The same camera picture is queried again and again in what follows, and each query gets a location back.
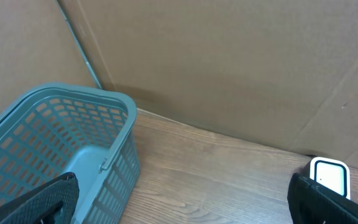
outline cardboard wall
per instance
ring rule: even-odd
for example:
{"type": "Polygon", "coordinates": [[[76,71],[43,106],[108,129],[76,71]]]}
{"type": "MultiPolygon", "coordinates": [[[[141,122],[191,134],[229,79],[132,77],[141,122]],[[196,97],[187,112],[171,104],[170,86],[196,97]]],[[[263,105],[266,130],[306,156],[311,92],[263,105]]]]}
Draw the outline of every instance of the cardboard wall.
{"type": "Polygon", "coordinates": [[[358,167],[358,0],[63,2],[140,108],[358,167]]]}
{"type": "Polygon", "coordinates": [[[45,82],[94,86],[55,1],[0,0],[0,113],[45,82]]]}

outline wooden surface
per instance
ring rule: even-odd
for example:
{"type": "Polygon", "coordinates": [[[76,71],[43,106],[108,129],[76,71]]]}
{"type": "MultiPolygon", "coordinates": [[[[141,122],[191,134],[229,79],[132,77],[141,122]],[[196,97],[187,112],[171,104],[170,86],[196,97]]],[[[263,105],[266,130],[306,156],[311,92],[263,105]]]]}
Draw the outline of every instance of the wooden surface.
{"type": "MultiPolygon", "coordinates": [[[[139,181],[121,223],[291,223],[287,188],[310,159],[140,111],[139,181]]],[[[351,169],[358,203],[358,170],[351,169]]]]}

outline basket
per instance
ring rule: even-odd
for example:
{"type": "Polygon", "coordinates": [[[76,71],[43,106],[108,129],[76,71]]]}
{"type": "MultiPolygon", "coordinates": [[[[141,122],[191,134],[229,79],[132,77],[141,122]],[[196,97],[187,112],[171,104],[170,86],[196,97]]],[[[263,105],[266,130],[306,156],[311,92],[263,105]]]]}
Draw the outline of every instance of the basket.
{"type": "Polygon", "coordinates": [[[0,115],[0,206],[74,172],[80,186],[73,223],[117,223],[139,176],[125,94],[51,83],[0,115]]]}

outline wooden table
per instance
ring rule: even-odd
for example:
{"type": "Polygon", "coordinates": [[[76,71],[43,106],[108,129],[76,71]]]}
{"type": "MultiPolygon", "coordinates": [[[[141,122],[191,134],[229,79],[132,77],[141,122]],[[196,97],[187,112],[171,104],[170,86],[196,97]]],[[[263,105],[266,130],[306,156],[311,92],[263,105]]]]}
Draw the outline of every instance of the wooden table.
{"type": "MultiPolygon", "coordinates": [[[[307,156],[139,111],[140,177],[121,223],[292,223],[287,189],[307,156]]],[[[358,170],[351,169],[358,203],[358,170]]]]}

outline white object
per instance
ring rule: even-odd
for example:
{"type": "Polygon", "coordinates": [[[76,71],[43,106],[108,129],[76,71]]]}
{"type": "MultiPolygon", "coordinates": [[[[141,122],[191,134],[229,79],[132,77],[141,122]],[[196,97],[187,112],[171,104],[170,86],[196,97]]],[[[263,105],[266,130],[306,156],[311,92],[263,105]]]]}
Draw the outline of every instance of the white object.
{"type": "Polygon", "coordinates": [[[351,199],[350,172],[345,163],[335,159],[315,157],[310,161],[309,178],[351,199]]]}

